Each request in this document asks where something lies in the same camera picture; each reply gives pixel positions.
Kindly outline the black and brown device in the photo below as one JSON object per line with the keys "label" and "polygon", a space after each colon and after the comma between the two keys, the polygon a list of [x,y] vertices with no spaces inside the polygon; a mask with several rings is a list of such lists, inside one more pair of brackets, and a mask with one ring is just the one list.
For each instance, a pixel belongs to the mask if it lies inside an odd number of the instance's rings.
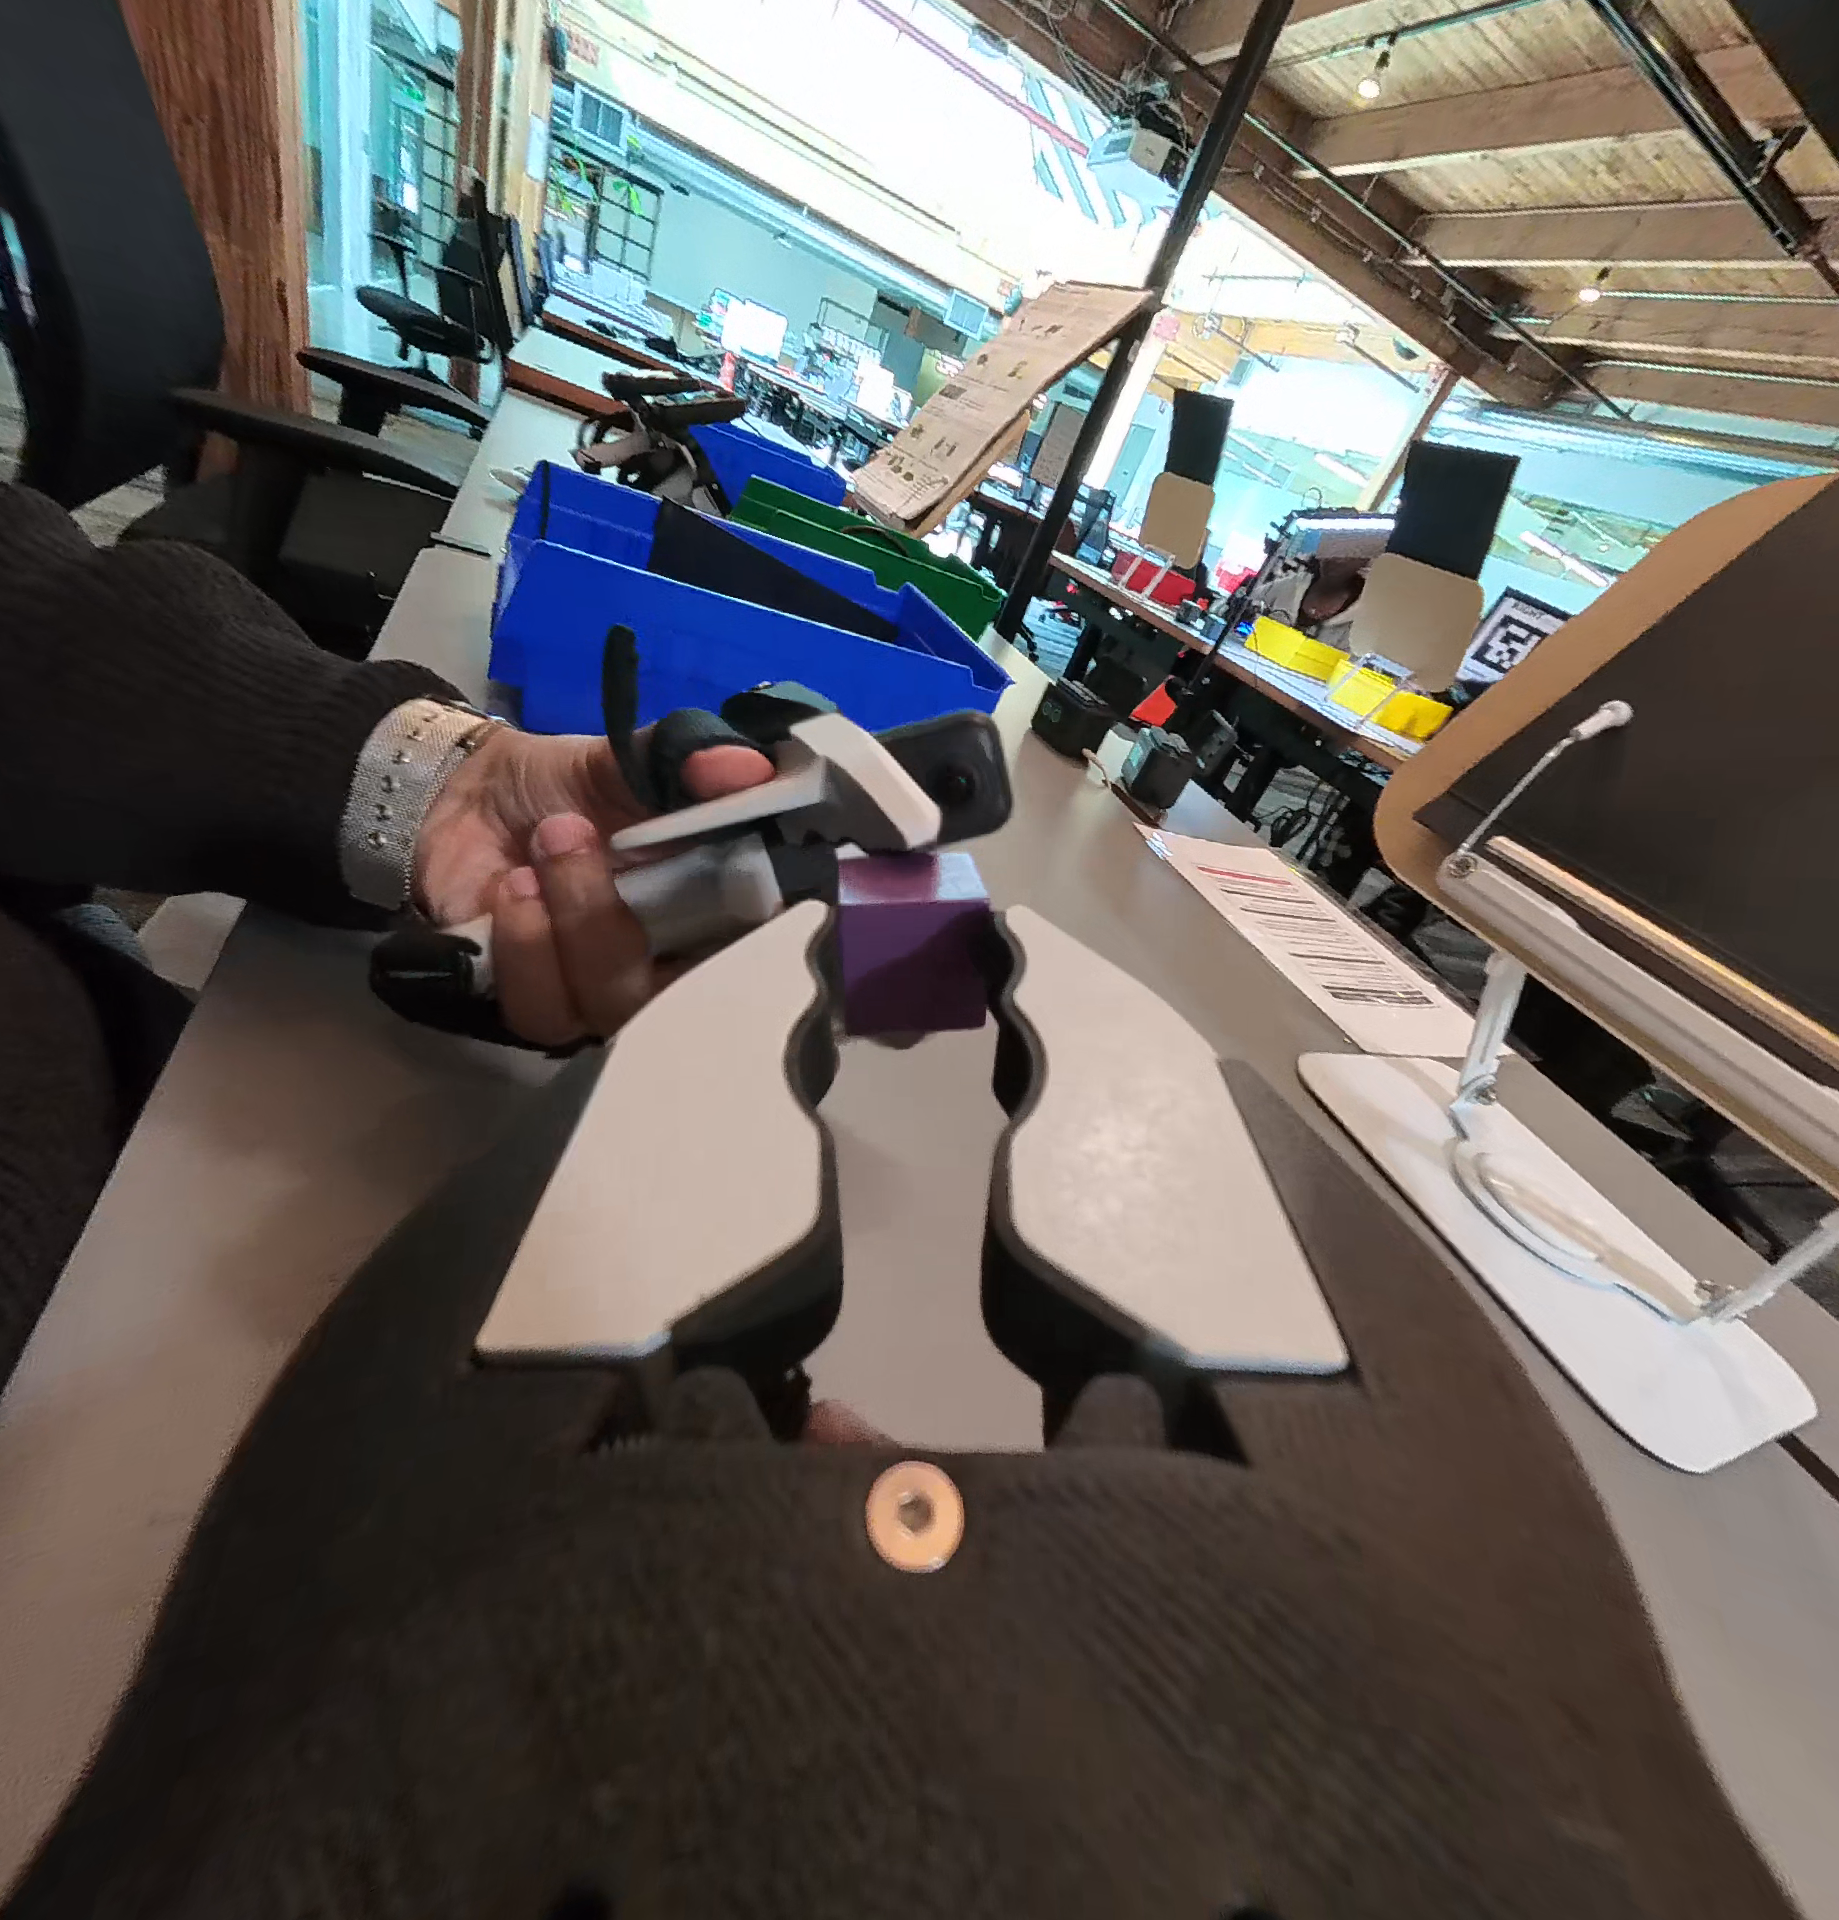
{"label": "black and brown device", "polygon": [[721,386],[700,386],[693,376],[643,369],[605,372],[603,391],[605,396],[579,427],[569,449],[574,464],[727,519],[732,501],[698,441],[698,428],[741,421],[745,398]]}

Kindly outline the monitor with cardboard surround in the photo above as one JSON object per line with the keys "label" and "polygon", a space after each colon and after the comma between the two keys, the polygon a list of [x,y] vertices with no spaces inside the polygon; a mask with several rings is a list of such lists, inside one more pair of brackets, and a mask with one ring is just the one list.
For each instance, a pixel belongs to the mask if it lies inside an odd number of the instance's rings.
{"label": "monitor with cardboard surround", "polygon": [[1392,876],[1435,869],[1566,728],[1496,829],[1508,876],[1685,998],[1839,1081],[1839,474],[1664,538],[1389,777]]}

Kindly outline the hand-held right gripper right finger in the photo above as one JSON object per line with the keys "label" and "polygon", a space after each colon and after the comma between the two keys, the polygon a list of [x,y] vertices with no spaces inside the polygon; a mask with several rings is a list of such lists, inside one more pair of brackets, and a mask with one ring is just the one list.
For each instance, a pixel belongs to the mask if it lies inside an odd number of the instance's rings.
{"label": "hand-held right gripper right finger", "polygon": [[1032,1379],[1337,1378],[1346,1339],[1190,1021],[1032,908],[996,919],[991,1337]]}

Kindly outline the purple cube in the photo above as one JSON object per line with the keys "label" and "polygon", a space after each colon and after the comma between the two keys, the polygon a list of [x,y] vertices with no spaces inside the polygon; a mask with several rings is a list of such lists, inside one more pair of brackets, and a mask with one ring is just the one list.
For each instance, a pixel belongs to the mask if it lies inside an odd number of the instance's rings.
{"label": "purple cube", "polygon": [[917,1043],[988,1021],[992,905],[966,850],[838,862],[835,955],[848,1037]]}

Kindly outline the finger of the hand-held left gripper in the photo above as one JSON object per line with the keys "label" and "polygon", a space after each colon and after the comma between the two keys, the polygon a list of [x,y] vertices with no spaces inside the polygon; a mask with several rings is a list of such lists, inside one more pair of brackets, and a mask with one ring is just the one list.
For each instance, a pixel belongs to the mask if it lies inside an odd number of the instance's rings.
{"label": "finger of the hand-held left gripper", "polygon": [[792,847],[860,852],[930,852],[942,842],[942,812],[890,748],[841,714],[812,714],[781,744],[781,771],[805,774],[808,794],[781,809]]}

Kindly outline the green plastic bin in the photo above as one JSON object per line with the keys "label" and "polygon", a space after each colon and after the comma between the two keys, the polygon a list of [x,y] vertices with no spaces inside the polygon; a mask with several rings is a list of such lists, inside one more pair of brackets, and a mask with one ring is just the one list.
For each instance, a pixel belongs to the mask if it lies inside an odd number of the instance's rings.
{"label": "green plastic bin", "polygon": [[915,587],[968,639],[1000,613],[1003,594],[972,565],[934,552],[924,539],[880,526],[863,513],[823,504],[768,477],[751,477],[732,519],[755,531],[866,568],[882,590]]}

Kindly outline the person's left hand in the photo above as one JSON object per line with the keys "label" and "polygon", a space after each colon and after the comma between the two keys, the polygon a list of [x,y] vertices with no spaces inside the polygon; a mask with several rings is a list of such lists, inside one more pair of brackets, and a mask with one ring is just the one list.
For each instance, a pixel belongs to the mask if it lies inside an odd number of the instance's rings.
{"label": "person's left hand", "polygon": [[437,927],[486,919],[503,1027],[605,1042],[680,973],[620,898],[613,837],[640,821],[601,737],[496,728],[427,809],[411,902]]}

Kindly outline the white monitor stand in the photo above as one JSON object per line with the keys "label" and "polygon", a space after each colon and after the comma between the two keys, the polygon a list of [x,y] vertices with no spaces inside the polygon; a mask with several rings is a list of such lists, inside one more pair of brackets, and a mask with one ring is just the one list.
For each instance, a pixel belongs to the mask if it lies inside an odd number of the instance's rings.
{"label": "white monitor stand", "polygon": [[[1508,837],[1438,867],[1491,942],[1460,1070],[1309,1054],[1301,1083],[1566,1379],[1667,1467],[1711,1473],[1817,1415],[1748,1328],[1839,1249],[1839,1037]],[[1835,1209],[1744,1284],[1699,1280],[1500,1103],[1510,1014],[1535,977],[1770,1147]]]}

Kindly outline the small yellow bin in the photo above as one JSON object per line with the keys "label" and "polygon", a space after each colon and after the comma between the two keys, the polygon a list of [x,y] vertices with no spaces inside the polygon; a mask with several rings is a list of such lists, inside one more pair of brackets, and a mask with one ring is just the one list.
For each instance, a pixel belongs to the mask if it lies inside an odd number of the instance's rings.
{"label": "small yellow bin", "polygon": [[1346,649],[1331,644],[1323,637],[1306,635],[1301,627],[1271,616],[1259,616],[1251,621],[1245,649],[1289,674],[1313,680],[1323,685],[1331,684],[1332,674],[1347,659]]}
{"label": "small yellow bin", "polygon": [[1390,732],[1412,744],[1432,739],[1455,716],[1446,698],[1355,659],[1344,659],[1328,674],[1326,700],[1352,716],[1360,730]]}

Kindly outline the small blue plastic bin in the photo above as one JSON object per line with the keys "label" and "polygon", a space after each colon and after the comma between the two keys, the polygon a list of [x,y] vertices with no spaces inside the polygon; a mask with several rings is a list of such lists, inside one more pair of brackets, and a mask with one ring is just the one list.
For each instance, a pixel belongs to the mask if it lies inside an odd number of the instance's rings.
{"label": "small blue plastic bin", "polygon": [[700,422],[691,428],[691,434],[714,468],[728,509],[740,505],[741,493],[756,477],[825,508],[845,505],[848,475],[812,459],[789,437],[762,434],[745,421]]}

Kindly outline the wooden background desk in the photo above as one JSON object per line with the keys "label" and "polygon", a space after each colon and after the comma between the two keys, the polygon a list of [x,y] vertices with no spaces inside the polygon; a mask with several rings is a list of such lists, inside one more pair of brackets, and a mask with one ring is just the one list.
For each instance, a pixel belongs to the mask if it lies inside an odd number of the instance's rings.
{"label": "wooden background desk", "polygon": [[1234,742],[1199,783],[1245,826],[1255,826],[1274,783],[1292,771],[1315,779],[1328,814],[1372,809],[1390,774],[1420,749],[1337,707],[1320,680],[1279,669],[1231,637],[1199,635],[1095,565],[1055,554],[1050,583],[1081,621],[1066,678],[1121,722],[1173,685],[1170,722],[1191,742],[1205,742],[1214,714],[1232,724]]}

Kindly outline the printed paper sheet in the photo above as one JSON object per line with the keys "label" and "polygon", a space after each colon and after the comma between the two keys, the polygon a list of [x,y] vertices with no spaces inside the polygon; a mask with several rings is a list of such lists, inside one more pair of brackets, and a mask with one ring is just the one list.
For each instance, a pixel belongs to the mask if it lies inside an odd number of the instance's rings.
{"label": "printed paper sheet", "polygon": [[1362,1054],[1454,1062],[1474,1021],[1374,927],[1262,845],[1147,829],[1147,847]]}

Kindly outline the person's left forearm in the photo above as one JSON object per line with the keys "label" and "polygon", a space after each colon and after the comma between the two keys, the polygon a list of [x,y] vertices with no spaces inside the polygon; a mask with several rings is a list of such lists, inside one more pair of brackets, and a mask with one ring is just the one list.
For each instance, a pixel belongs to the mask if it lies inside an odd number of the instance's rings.
{"label": "person's left forearm", "polygon": [[0,482],[0,905],[95,890],[221,894],[377,931],[341,859],[363,749],[456,688],[326,654],[258,587],[177,539],[99,547]]}

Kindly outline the cardboard poster board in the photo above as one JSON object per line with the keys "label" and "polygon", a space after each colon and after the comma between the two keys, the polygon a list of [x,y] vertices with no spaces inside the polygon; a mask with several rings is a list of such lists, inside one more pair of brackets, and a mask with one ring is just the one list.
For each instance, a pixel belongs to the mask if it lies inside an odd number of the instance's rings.
{"label": "cardboard poster board", "polygon": [[1150,317],[1157,299],[1150,290],[1097,282],[1055,282],[1027,299],[858,470],[852,505],[896,531],[932,531],[1022,441],[1032,400],[1126,326]]}

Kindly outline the black pole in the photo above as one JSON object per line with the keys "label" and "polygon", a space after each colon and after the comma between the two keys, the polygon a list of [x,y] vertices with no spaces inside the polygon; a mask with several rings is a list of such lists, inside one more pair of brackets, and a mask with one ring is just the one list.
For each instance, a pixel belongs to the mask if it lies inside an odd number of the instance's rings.
{"label": "black pole", "polygon": [[1069,526],[1076,493],[1084,485],[1084,475],[1104,441],[1106,427],[1112,421],[1119,400],[1132,386],[1132,372],[1145,352],[1156,316],[1165,306],[1165,293],[1181,264],[1181,256],[1185,252],[1226,156],[1242,126],[1251,97],[1266,71],[1277,36],[1290,22],[1290,13],[1292,2],[1255,4],[1245,36],[1241,38],[1241,49],[1220,84],[1220,97],[1196,138],[1176,204],[1173,205],[1165,231],[1147,268],[1145,291],[1132,308],[1132,316],[1112,337],[1112,352],[1106,371],[1102,372],[1092,406],[1076,433],[1067,463],[1053,487],[1045,513],[1037,522],[1003,603],[996,620],[996,635],[1006,640],[1027,637],[1024,627],[1030,599],[1045,583],[1059,534]]}

